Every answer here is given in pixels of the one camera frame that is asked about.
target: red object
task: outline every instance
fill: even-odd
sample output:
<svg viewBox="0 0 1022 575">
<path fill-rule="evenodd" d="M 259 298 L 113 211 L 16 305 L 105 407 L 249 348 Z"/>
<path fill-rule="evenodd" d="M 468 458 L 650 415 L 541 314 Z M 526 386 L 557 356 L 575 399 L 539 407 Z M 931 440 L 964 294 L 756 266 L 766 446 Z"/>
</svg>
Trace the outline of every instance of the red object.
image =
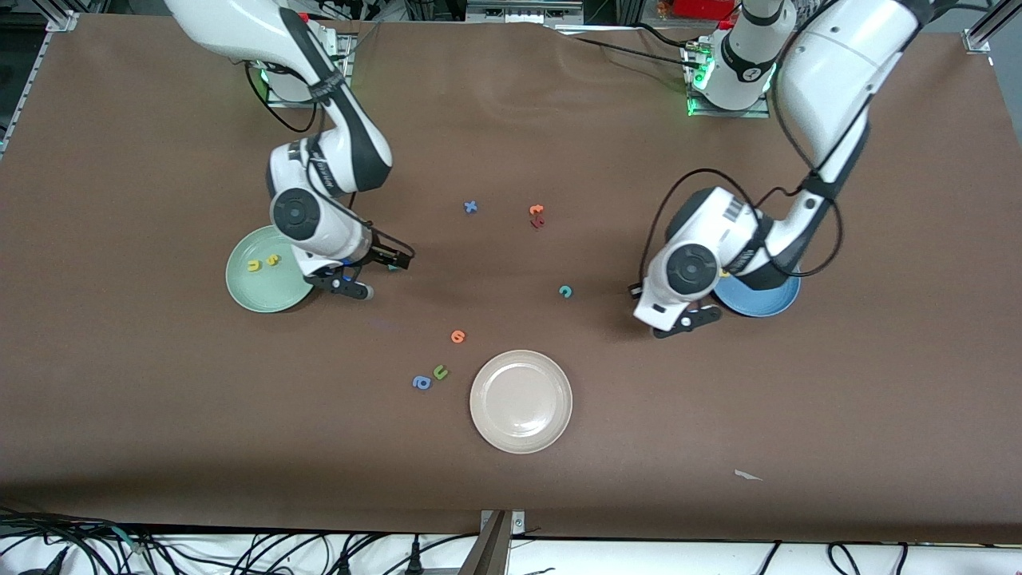
<svg viewBox="0 0 1022 575">
<path fill-rule="evenodd" d="M 735 0 L 675 0 L 675 15 L 722 20 L 735 9 Z"/>
</svg>

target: electrical wire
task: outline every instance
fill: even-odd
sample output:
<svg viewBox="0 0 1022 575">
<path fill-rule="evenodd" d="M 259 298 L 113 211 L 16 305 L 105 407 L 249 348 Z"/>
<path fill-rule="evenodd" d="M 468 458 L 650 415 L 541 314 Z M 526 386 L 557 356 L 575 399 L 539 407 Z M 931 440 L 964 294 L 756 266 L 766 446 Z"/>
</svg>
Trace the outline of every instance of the electrical wire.
<svg viewBox="0 0 1022 575">
<path fill-rule="evenodd" d="M 424 547 L 422 547 L 421 549 L 419 549 L 419 555 L 421 556 L 422 554 L 428 552 L 429 549 L 431 549 L 433 547 L 443 545 L 444 543 L 449 543 L 451 541 L 454 541 L 455 539 L 464 539 L 465 537 L 476 537 L 476 536 L 478 536 L 478 533 L 464 533 L 464 534 L 461 534 L 461 535 L 453 535 L 451 537 L 447 537 L 447 538 L 440 539 L 439 541 L 433 541 L 432 543 L 429 543 L 428 545 L 425 545 Z M 398 569 L 401 569 L 401 566 L 405 565 L 406 563 L 408 563 L 411 559 L 412 559 L 411 556 L 406 557 L 405 559 L 403 559 L 403 560 L 399 561 L 398 563 L 396 563 L 392 567 L 390 567 L 390 569 L 387 569 L 386 571 L 384 571 L 382 575 L 390 575 L 391 573 L 393 573 Z"/>
<path fill-rule="evenodd" d="M 770 569 L 770 562 L 774 561 L 774 556 L 777 554 L 779 548 L 781 548 L 780 539 L 774 541 L 774 546 L 770 548 L 770 553 L 766 554 L 766 559 L 763 560 L 763 564 L 759 567 L 759 571 L 756 572 L 756 575 L 766 575 L 766 570 Z"/>
<path fill-rule="evenodd" d="M 699 64 L 696 63 L 696 62 L 694 62 L 694 61 L 685 61 L 685 60 L 680 60 L 680 59 L 675 59 L 675 58 L 668 58 L 666 56 L 660 56 L 660 55 L 657 55 L 657 54 L 650 54 L 649 52 L 642 52 L 642 51 L 639 51 L 639 50 L 633 50 L 632 48 L 625 48 L 624 46 L 616 46 L 614 44 L 607 44 L 606 42 L 600 42 L 598 40 L 590 40 L 589 38 L 578 38 L 577 36 L 573 36 L 572 38 L 574 38 L 575 40 L 577 40 L 579 42 L 585 42 L 587 44 L 593 44 L 594 46 L 602 46 L 604 48 L 610 48 L 611 50 L 617 50 L 619 52 L 625 52 L 625 53 L 629 53 L 629 54 L 635 54 L 637 56 L 642 56 L 644 58 L 650 58 L 650 59 L 654 59 L 654 60 L 660 60 L 660 61 L 666 61 L 666 62 L 670 62 L 670 63 L 677 63 L 678 65 L 682 65 L 682 66 L 685 66 L 685 67 L 699 67 Z"/>
<path fill-rule="evenodd" d="M 904 560 L 909 558 L 909 543 L 901 541 L 898 542 L 898 546 L 901 547 L 901 553 L 898 555 L 897 565 L 894 567 L 894 575 L 901 575 L 901 569 L 904 568 Z M 841 553 L 844 554 L 845 559 L 848 560 L 848 565 L 851 566 L 852 573 L 854 573 L 854 575 L 862 575 L 862 573 L 858 571 L 858 565 L 855 564 L 855 559 L 851 557 L 851 552 L 848 550 L 848 547 L 845 546 L 845 543 L 842 543 L 840 541 L 835 541 L 827 545 L 827 559 L 830 561 L 831 567 L 833 567 L 835 571 L 837 571 L 841 575 L 851 575 L 847 571 L 841 569 L 838 566 L 837 560 L 834 559 L 834 549 L 841 549 Z"/>
<path fill-rule="evenodd" d="M 743 188 L 741 184 L 735 181 L 734 178 L 722 172 L 721 170 L 716 170 L 714 167 L 697 167 L 695 170 L 692 170 L 691 172 L 679 178 L 678 181 L 675 182 L 675 185 L 670 186 L 670 189 L 667 190 L 667 193 L 663 196 L 663 199 L 660 201 L 660 205 L 657 206 L 656 208 L 656 213 L 653 215 L 653 223 L 649 226 L 649 233 L 646 236 L 646 243 L 645 245 L 643 245 L 642 248 L 642 256 L 639 258 L 639 283 L 643 282 L 643 277 L 645 276 L 646 258 L 649 256 L 649 247 L 653 243 L 653 234 L 656 232 L 656 225 L 660 221 L 660 215 L 663 213 L 663 208 L 667 205 L 667 201 L 670 200 L 670 197 L 675 194 L 675 191 L 677 191 L 678 188 L 683 183 L 685 183 L 686 180 L 697 174 L 713 174 L 719 177 L 721 179 L 725 180 L 729 184 L 731 184 L 731 186 L 734 187 L 738 191 L 738 193 L 742 196 L 742 199 L 744 199 L 745 202 L 748 203 L 750 206 L 753 206 L 752 217 L 756 221 L 756 232 L 758 232 L 759 229 L 761 228 L 762 219 L 759 215 L 759 211 L 754 208 L 757 202 L 752 200 L 752 197 L 750 197 L 748 192 L 745 191 L 745 188 Z M 770 192 L 766 193 L 764 198 L 769 197 L 772 192 L 778 189 L 783 190 L 784 188 L 772 189 Z M 830 254 L 828 254 L 827 257 L 823 260 L 823 262 L 810 269 L 809 271 L 799 272 L 799 271 L 788 271 L 784 269 L 781 266 L 781 263 L 777 261 L 774 254 L 766 249 L 766 245 L 764 244 L 761 247 L 761 249 L 766 254 L 766 257 L 770 259 L 771 265 L 774 266 L 774 268 L 777 271 L 783 273 L 788 277 L 808 277 L 810 275 L 816 275 L 821 271 L 827 269 L 827 266 L 831 265 L 831 262 L 837 256 L 838 252 L 841 250 L 841 244 L 844 242 L 844 220 L 841 217 L 841 210 L 840 208 L 838 208 L 837 202 L 834 201 L 833 199 L 824 197 L 823 200 L 827 201 L 827 203 L 834 208 L 834 220 L 837 224 L 837 237 L 834 240 L 834 248 L 831 250 Z"/>
<path fill-rule="evenodd" d="M 946 10 L 944 10 L 941 13 L 941 15 L 949 12 L 950 10 L 974 10 L 976 12 L 987 12 L 987 11 L 990 10 L 990 8 L 986 7 L 986 6 L 974 6 L 972 4 L 955 4 L 950 8 L 947 8 Z"/>
<path fill-rule="evenodd" d="M 354 537 L 354 535 L 349 535 L 347 540 L 344 541 L 345 544 L 344 550 L 341 552 L 340 557 L 337 558 L 337 561 L 334 562 L 333 566 L 330 567 L 330 569 L 328 569 L 323 575 L 333 575 L 333 573 L 340 572 L 341 569 L 347 567 L 347 562 L 353 557 L 355 557 L 356 554 L 369 546 L 373 541 L 378 541 L 386 536 L 387 536 L 386 533 L 374 533 L 366 535 L 349 549 L 346 548 L 347 542 L 351 541 L 352 537 Z"/>
<path fill-rule="evenodd" d="M 583 26 L 593 23 L 593 20 L 596 18 L 597 14 L 600 13 L 600 10 L 602 10 L 603 7 L 607 5 L 607 2 L 610 2 L 610 0 L 603 0 L 603 4 L 600 4 L 600 7 L 593 11 L 593 15 L 590 16 L 589 19 L 587 19 L 586 21 L 584 21 Z"/>
<path fill-rule="evenodd" d="M 331 563 L 330 546 L 327 539 L 329 532 L 325 531 L 256 534 L 252 536 L 248 548 L 238 557 L 237 561 L 231 563 L 196 557 L 189 550 L 179 548 L 180 545 L 157 540 L 140 526 L 122 526 L 105 520 L 58 514 L 21 513 L 0 506 L 0 528 L 9 530 L 9 532 L 0 535 L 0 540 L 14 539 L 12 543 L 3 547 L 0 555 L 9 553 L 30 539 L 42 537 L 43 542 L 47 545 L 63 543 L 67 544 L 68 548 L 80 548 L 86 554 L 94 575 L 135 575 L 129 566 L 129 560 L 132 557 L 137 557 L 143 562 L 152 575 L 168 570 L 173 575 L 186 575 L 175 558 L 229 569 L 231 573 L 236 575 L 293 575 L 290 568 L 281 564 L 303 547 L 316 541 L 322 541 L 327 549 L 327 561 L 324 565 L 323 575 L 329 571 Z M 275 561 L 268 568 L 253 567 L 273 549 L 303 534 L 308 534 L 310 537 L 290 546 L 283 555 L 275 557 Z M 385 537 L 386 534 L 371 534 L 355 545 L 351 545 L 355 536 L 355 534 L 351 534 L 345 540 L 344 555 L 347 558 L 373 541 Z M 106 555 L 103 553 L 104 549 L 114 559 L 112 567 L 104 557 Z"/>
<path fill-rule="evenodd" d="M 288 124 L 286 119 L 284 119 L 283 117 L 281 117 L 280 114 L 277 113 L 277 111 L 274 110 L 272 107 L 270 107 L 270 104 L 267 103 L 267 101 L 265 99 L 263 99 L 263 96 L 259 93 L 259 88 L 256 87 L 256 82 L 252 81 L 251 68 L 252 68 L 251 63 L 249 63 L 249 62 L 246 61 L 245 62 L 245 80 L 248 81 L 248 87 L 250 87 L 252 89 L 252 93 L 256 94 L 257 98 L 259 98 L 259 101 L 260 101 L 260 103 L 263 104 L 263 107 L 265 107 L 267 111 L 269 111 L 271 114 L 273 114 L 273 116 L 277 118 L 277 122 L 280 122 L 288 130 L 292 131 L 292 132 L 295 132 L 295 133 L 298 133 L 298 134 L 304 134 L 304 133 L 308 132 L 309 129 L 313 127 L 313 122 L 316 121 L 316 112 L 319 111 L 319 102 L 317 102 L 317 101 L 313 102 L 313 114 L 309 116 L 309 123 L 306 124 L 306 127 L 305 128 L 295 128 L 294 126 L 291 126 L 290 124 Z"/>
<path fill-rule="evenodd" d="M 671 40 L 670 38 L 667 38 L 666 36 L 660 34 L 660 32 L 657 29 L 655 29 L 652 26 L 650 26 L 650 25 L 648 25 L 646 22 L 643 22 L 643 21 L 637 21 L 635 23 L 630 23 L 629 27 L 630 28 L 641 28 L 641 29 L 645 30 L 646 32 L 649 32 L 650 34 L 652 34 L 653 36 L 655 36 L 656 39 L 659 40 L 660 42 L 663 42 L 664 44 L 666 44 L 668 46 L 673 46 L 676 48 L 684 48 L 685 44 L 687 42 L 692 42 L 692 40 L 698 40 L 699 39 L 699 37 L 696 36 L 692 40 L 684 40 L 684 41 Z"/>
<path fill-rule="evenodd" d="M 777 192 L 777 191 L 780 191 L 782 194 L 784 194 L 785 197 L 794 197 L 794 196 L 798 195 L 798 190 L 797 189 L 794 190 L 794 191 L 788 191 L 787 189 L 785 189 L 785 188 L 783 188 L 781 186 L 777 186 L 777 187 L 771 188 L 771 190 L 768 191 L 766 193 L 764 193 L 763 196 L 760 197 L 758 201 L 756 201 L 755 203 L 752 204 L 752 206 L 756 207 L 756 208 L 759 208 L 759 206 L 762 205 L 763 202 L 765 202 L 768 199 L 770 199 L 770 196 L 774 195 L 774 193 Z"/>
</svg>

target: black cable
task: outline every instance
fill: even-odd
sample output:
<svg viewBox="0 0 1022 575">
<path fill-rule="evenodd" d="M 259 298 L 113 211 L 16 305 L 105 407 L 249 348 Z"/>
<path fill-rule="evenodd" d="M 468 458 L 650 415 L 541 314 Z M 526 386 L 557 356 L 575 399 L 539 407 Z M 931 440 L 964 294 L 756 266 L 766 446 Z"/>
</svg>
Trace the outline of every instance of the black cable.
<svg viewBox="0 0 1022 575">
<path fill-rule="evenodd" d="M 597 40 L 590 40 L 589 38 L 578 38 L 577 36 L 575 36 L 573 38 L 575 40 L 579 41 L 579 42 L 585 42 L 587 44 L 593 44 L 594 46 L 602 46 L 604 48 L 610 48 L 611 50 L 618 50 L 620 52 L 625 52 L 625 53 L 629 53 L 629 54 L 635 54 L 637 56 L 643 56 L 644 58 L 651 58 L 651 59 L 654 59 L 654 60 L 661 60 L 661 61 L 667 61 L 667 62 L 670 62 L 670 63 L 677 63 L 678 65 L 682 65 L 682 66 L 685 66 L 685 67 L 699 67 L 699 64 L 696 63 L 696 62 L 694 62 L 694 61 L 685 61 L 685 60 L 678 60 L 678 59 L 675 59 L 675 58 L 668 58 L 668 57 L 665 57 L 665 56 L 658 56 L 656 54 L 650 54 L 648 52 L 641 52 L 639 50 L 633 50 L 632 48 L 625 48 L 623 46 L 615 46 L 613 44 L 607 44 L 606 42 L 600 42 L 600 41 L 597 41 Z"/>
<path fill-rule="evenodd" d="M 771 547 L 770 553 L 766 554 L 766 559 L 763 560 L 763 564 L 759 568 L 759 571 L 756 572 L 756 575 L 766 575 L 766 570 L 770 569 L 770 562 L 774 561 L 774 555 L 777 554 L 777 550 L 779 548 L 781 548 L 781 540 L 780 539 L 778 539 L 777 541 L 774 541 L 774 546 Z"/>
<path fill-rule="evenodd" d="M 602 10 L 603 7 L 607 5 L 607 2 L 610 2 L 610 0 L 603 0 L 603 3 L 600 4 L 600 7 L 593 11 L 593 15 L 587 18 L 586 21 L 582 22 L 583 26 L 593 23 L 593 19 L 595 19 L 596 16 L 600 13 L 600 10 Z"/>
<path fill-rule="evenodd" d="M 169 545 L 169 544 L 166 544 L 166 543 L 158 543 L 155 540 L 153 540 L 152 542 L 155 543 L 156 545 L 164 545 L 169 550 L 172 550 L 172 552 L 178 554 L 179 556 L 181 556 L 182 558 L 184 558 L 184 559 L 186 559 L 186 560 L 188 560 L 190 562 L 193 562 L 193 563 L 199 563 L 199 564 L 203 564 L 203 565 L 213 565 L 213 566 L 216 566 L 216 567 L 224 567 L 224 568 L 227 568 L 227 569 L 234 569 L 234 568 L 237 567 L 236 564 L 226 563 L 226 562 L 223 562 L 223 561 L 217 561 L 217 560 L 214 560 L 214 559 L 197 558 L 195 556 L 189 555 L 189 554 L 187 554 L 187 553 L 179 549 L 178 547 L 176 547 L 174 545 Z M 240 572 L 242 574 L 247 574 L 247 575 L 270 575 L 270 573 L 268 571 L 260 571 L 260 570 L 257 570 L 257 569 L 245 569 L 245 568 L 242 568 Z"/>
<path fill-rule="evenodd" d="M 316 541 L 316 540 L 319 540 L 319 539 L 325 539 L 325 538 L 326 538 L 326 533 L 320 533 L 318 535 L 314 535 L 314 536 L 306 539 L 305 541 L 298 543 L 297 545 L 294 545 L 294 548 L 292 548 L 291 550 L 289 550 L 286 554 L 284 554 L 284 555 L 280 556 L 279 558 L 277 558 L 277 561 L 273 562 L 270 565 L 270 567 L 267 568 L 267 571 L 269 571 L 270 573 L 275 573 L 276 570 L 277 570 L 277 566 L 280 565 L 281 563 L 283 563 L 285 559 L 291 557 L 292 554 L 294 554 L 295 552 L 297 552 L 301 547 L 308 545 L 309 543 L 312 543 L 313 541 Z"/>
<path fill-rule="evenodd" d="M 7 537 L 11 537 L 11 536 L 12 535 L 4 535 L 3 537 L 0 537 L 0 539 L 6 539 Z M 16 547 L 16 546 L 20 545 L 21 543 L 28 541 L 29 539 L 35 539 L 38 536 L 39 536 L 38 534 L 32 534 L 32 535 L 27 535 L 25 537 L 21 537 L 19 540 L 15 541 L 13 544 L 11 544 L 9 547 L 7 547 L 4 550 L 0 552 L 0 557 L 3 557 L 5 555 L 7 555 L 7 552 L 13 549 L 14 547 Z"/>
<path fill-rule="evenodd" d="M 841 575 L 849 575 L 848 572 L 837 566 L 837 561 L 834 559 L 834 549 L 841 549 L 842 552 L 844 552 L 844 557 L 848 559 L 848 563 L 851 565 L 852 572 L 855 575 L 862 575 L 862 573 L 858 572 L 858 565 L 855 564 L 855 560 L 852 559 L 851 557 L 851 552 L 848 550 L 848 547 L 844 546 L 844 543 L 830 543 L 827 545 L 827 559 L 830 560 L 831 566 L 834 567 L 835 571 L 837 571 Z"/>
<path fill-rule="evenodd" d="M 19 525 L 20 521 L 28 521 L 29 523 L 40 529 L 42 531 L 42 534 L 55 535 L 60 540 L 71 542 L 78 548 L 82 549 L 82 552 L 85 553 L 85 555 L 89 559 L 89 564 L 92 566 L 92 571 L 94 575 L 99 575 L 99 568 L 102 568 L 102 570 L 106 573 L 106 575 L 117 575 L 113 572 L 113 570 L 110 569 L 110 566 L 109 564 L 106 563 L 106 560 L 104 560 L 102 556 L 100 556 L 95 549 L 89 546 L 83 540 L 83 538 L 75 532 L 75 530 L 77 529 L 76 526 L 61 525 L 58 527 L 56 525 L 56 522 L 51 522 L 49 524 L 43 523 L 42 519 L 46 516 L 46 514 L 22 514 L 20 512 L 5 507 L 0 507 L 0 511 L 3 511 L 6 514 L 4 517 L 13 516 L 15 518 L 18 518 L 15 522 L 13 522 L 14 524 Z M 9 525 L 12 522 L 7 520 L 4 521 L 4 523 L 7 523 Z"/>
<path fill-rule="evenodd" d="M 771 188 L 771 190 L 768 191 L 766 193 L 764 193 L 763 196 L 760 197 L 759 200 L 756 201 L 752 206 L 758 208 L 760 205 L 763 204 L 764 201 L 766 201 L 768 199 L 770 199 L 770 196 L 774 195 L 774 192 L 776 192 L 776 191 L 780 191 L 782 194 L 784 194 L 785 197 L 794 197 L 794 196 L 798 195 L 798 190 L 797 189 L 794 190 L 794 191 L 788 191 L 787 189 L 785 189 L 785 188 L 783 188 L 781 186 L 777 186 L 777 187 Z"/>
<path fill-rule="evenodd" d="M 974 10 L 974 11 L 977 11 L 977 12 L 988 12 L 990 9 L 988 7 L 986 7 L 986 6 L 973 6 L 972 4 L 955 4 L 950 8 L 947 8 L 946 10 L 944 10 L 942 12 L 942 14 L 945 14 L 945 13 L 951 11 L 951 10 Z"/>
<path fill-rule="evenodd" d="M 267 101 L 265 99 L 263 99 L 263 96 L 260 95 L 260 93 L 259 93 L 259 88 L 256 87 L 256 82 L 252 81 L 252 75 L 250 74 L 250 70 L 251 70 L 251 64 L 246 61 L 245 62 L 245 80 L 248 81 L 248 87 L 250 87 L 252 89 L 252 93 L 256 94 L 257 98 L 259 98 L 259 101 L 260 101 L 260 103 L 263 104 L 263 107 L 265 107 L 267 109 L 267 111 L 269 111 L 271 114 L 273 114 L 273 116 L 277 118 L 277 122 L 280 122 L 281 124 L 284 125 L 285 128 L 287 128 L 288 130 L 292 131 L 292 132 L 298 133 L 298 134 L 304 134 L 304 133 L 308 132 L 310 128 L 313 127 L 313 122 L 316 121 L 316 112 L 319 111 L 319 102 L 316 102 L 316 101 L 313 102 L 313 114 L 309 116 L 309 123 L 306 124 L 306 127 L 305 128 L 295 128 L 294 126 L 291 126 L 290 124 L 288 124 L 286 119 L 284 119 L 283 117 L 281 117 L 280 114 L 277 113 L 277 111 L 274 110 L 272 107 L 270 107 L 270 104 L 267 103 Z"/>
<path fill-rule="evenodd" d="M 660 42 L 663 42 L 664 44 L 666 44 L 668 46 L 673 46 L 676 48 L 684 48 L 685 44 L 687 42 L 692 42 L 692 40 L 698 40 L 699 39 L 699 37 L 696 36 L 692 40 L 683 40 L 683 41 L 671 40 L 670 38 L 667 38 L 666 36 L 660 34 L 660 32 L 658 30 L 656 30 L 655 28 L 653 28 L 652 26 L 650 26 L 650 25 L 648 25 L 646 22 L 643 22 L 643 21 L 637 21 L 635 23 L 630 23 L 629 27 L 630 28 L 641 28 L 641 29 L 645 30 L 646 32 L 649 32 L 650 34 L 652 34 L 653 36 L 655 36 L 656 39 L 659 40 Z"/>
<path fill-rule="evenodd" d="M 405 575 L 422 575 L 425 569 L 422 568 L 422 552 L 419 549 L 419 534 L 415 534 L 412 539 L 412 553 L 408 556 L 408 568 Z"/>
<path fill-rule="evenodd" d="M 901 547 L 901 557 L 897 560 L 897 566 L 894 567 L 894 575 L 901 575 L 901 569 L 904 567 L 904 560 L 909 559 L 909 543 L 900 541 L 898 546 Z"/>
<path fill-rule="evenodd" d="M 355 555 L 361 552 L 362 549 L 369 546 L 372 542 L 378 541 L 386 536 L 387 536 L 386 533 L 374 533 L 366 535 L 365 537 L 360 539 L 357 543 L 355 543 L 355 545 L 353 545 L 350 550 L 341 553 L 340 557 L 338 557 L 337 561 L 333 564 L 333 567 L 331 567 L 330 570 L 326 572 L 326 575 L 333 575 L 333 573 L 341 573 L 342 571 L 350 573 L 350 571 L 345 571 L 347 570 L 349 560 L 355 557 Z"/>
<path fill-rule="evenodd" d="M 433 541 L 432 543 L 429 543 L 428 545 L 426 545 L 426 546 L 422 547 L 421 549 L 419 549 L 419 554 L 420 555 L 424 554 L 424 553 L 428 552 L 429 549 L 431 549 L 431 548 L 433 548 L 435 546 L 443 545 L 444 543 L 449 543 L 451 541 L 454 541 L 455 539 L 464 539 L 465 537 L 475 537 L 477 535 L 478 535 L 478 533 L 464 533 L 462 535 L 452 535 L 451 537 L 447 537 L 447 538 L 440 539 L 439 541 Z M 384 571 L 383 575 L 390 575 L 394 571 L 401 569 L 401 566 L 405 565 L 406 563 L 408 563 L 408 561 L 410 559 L 412 559 L 411 556 L 406 557 L 405 559 L 399 561 L 398 563 L 396 563 L 393 565 L 393 567 L 391 567 L 390 569 L 387 569 L 386 571 Z"/>
<path fill-rule="evenodd" d="M 745 188 L 743 188 L 741 184 L 735 181 L 734 178 L 722 172 L 721 170 L 716 170 L 713 167 L 698 167 L 696 170 L 692 170 L 691 172 L 679 178 L 679 180 L 675 182 L 675 185 L 670 186 L 670 189 L 667 190 L 666 195 L 664 195 L 663 199 L 660 201 L 660 205 L 656 208 L 656 213 L 653 215 L 653 223 L 649 227 L 649 234 L 647 234 L 646 236 L 646 244 L 643 245 L 642 256 L 639 259 L 639 283 L 642 283 L 643 277 L 645 277 L 646 257 L 649 256 L 649 246 L 650 244 L 653 243 L 653 234 L 656 232 L 656 224 L 660 221 L 660 215 L 663 213 L 663 208 L 667 205 L 667 201 L 670 200 L 670 197 L 675 194 L 675 191 L 678 190 L 679 186 L 681 186 L 686 180 L 697 174 L 713 174 L 722 178 L 729 184 L 731 184 L 732 187 L 734 187 L 738 191 L 738 193 L 742 196 L 742 199 L 744 199 L 745 202 L 748 203 L 750 206 L 753 206 L 752 217 L 756 220 L 756 231 L 758 232 L 760 226 L 762 226 L 762 219 L 759 217 L 759 212 L 754 208 L 755 202 L 752 200 L 752 197 L 749 196 L 748 192 L 745 191 Z M 810 269 L 809 271 L 802 271 L 802 272 L 788 271 L 785 270 L 781 266 L 781 263 L 777 261 L 777 259 L 774 258 L 773 253 L 766 250 L 765 244 L 762 246 L 762 250 L 764 253 L 766 253 L 766 256 L 770 259 L 771 265 L 774 266 L 774 268 L 777 269 L 779 272 L 783 273 L 788 277 L 808 277 L 810 275 L 816 275 L 821 271 L 827 269 L 827 266 L 829 266 L 834 260 L 834 257 L 836 257 L 838 252 L 841 250 L 841 244 L 844 242 L 844 220 L 841 217 L 841 210 L 840 208 L 838 208 L 837 202 L 834 201 L 833 199 L 824 197 L 823 200 L 827 201 L 828 204 L 834 208 L 834 219 L 837 224 L 837 237 L 834 240 L 834 248 L 831 250 L 830 254 L 827 255 L 827 257 L 823 260 L 822 263 Z"/>
<path fill-rule="evenodd" d="M 269 545 L 267 545 L 267 547 L 265 549 L 263 549 L 262 552 L 260 552 L 259 555 L 256 555 L 256 556 L 249 555 L 249 558 L 248 558 L 248 560 L 247 560 L 247 562 L 245 564 L 245 568 L 247 569 L 247 568 L 250 568 L 250 567 L 254 567 L 256 564 L 259 563 L 259 560 L 263 559 L 263 556 L 265 556 L 266 554 L 270 553 L 270 549 L 276 547 L 277 545 L 280 545 L 281 543 L 283 543 L 284 541 L 290 539 L 291 537 L 296 537 L 297 535 L 298 535 L 297 533 L 287 533 L 283 537 L 281 537 L 280 539 L 277 539 L 273 543 L 270 543 Z"/>
</svg>

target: white plate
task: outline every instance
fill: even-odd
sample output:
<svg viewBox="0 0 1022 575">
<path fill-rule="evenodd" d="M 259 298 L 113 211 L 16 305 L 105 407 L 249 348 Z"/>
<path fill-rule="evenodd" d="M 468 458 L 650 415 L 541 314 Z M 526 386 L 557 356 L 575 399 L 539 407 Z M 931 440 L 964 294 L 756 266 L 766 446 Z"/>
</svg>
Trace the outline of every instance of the white plate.
<svg viewBox="0 0 1022 575">
<path fill-rule="evenodd" d="M 553 360 L 504 352 L 479 370 L 468 400 L 472 422 L 494 447 L 524 456 L 550 447 L 571 419 L 571 386 Z"/>
</svg>

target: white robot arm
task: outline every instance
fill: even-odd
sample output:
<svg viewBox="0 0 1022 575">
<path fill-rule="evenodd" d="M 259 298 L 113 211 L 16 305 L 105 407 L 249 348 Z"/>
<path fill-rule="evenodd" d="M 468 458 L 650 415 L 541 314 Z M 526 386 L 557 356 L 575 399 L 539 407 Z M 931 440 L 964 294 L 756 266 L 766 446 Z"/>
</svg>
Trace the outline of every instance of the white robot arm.
<svg viewBox="0 0 1022 575">
<path fill-rule="evenodd" d="M 735 27 L 710 35 L 711 67 L 695 88 L 724 109 L 751 106 L 765 90 L 777 55 L 794 28 L 791 0 L 744 0 Z"/>
<path fill-rule="evenodd" d="M 354 268 L 356 276 L 370 260 L 407 268 L 412 254 L 383 245 L 377 230 L 335 199 L 379 187 L 392 164 L 386 139 L 343 73 L 306 20 L 272 0 L 167 0 L 167 6 L 185 34 L 204 48 L 232 59 L 286 66 L 309 84 L 335 127 L 270 154 L 270 217 L 291 239 L 307 281 L 333 293 L 370 298 L 371 287 L 345 276 L 343 268 Z"/>
<path fill-rule="evenodd" d="M 791 210 L 775 221 L 724 188 L 694 193 L 637 290 L 638 320 L 654 333 L 689 331 L 680 329 L 680 317 L 712 292 L 722 270 L 753 290 L 773 289 L 794 273 L 866 143 L 870 99 L 930 13 L 927 0 L 835 0 L 825 7 L 791 47 L 775 102 L 808 141 L 816 166 Z"/>
</svg>

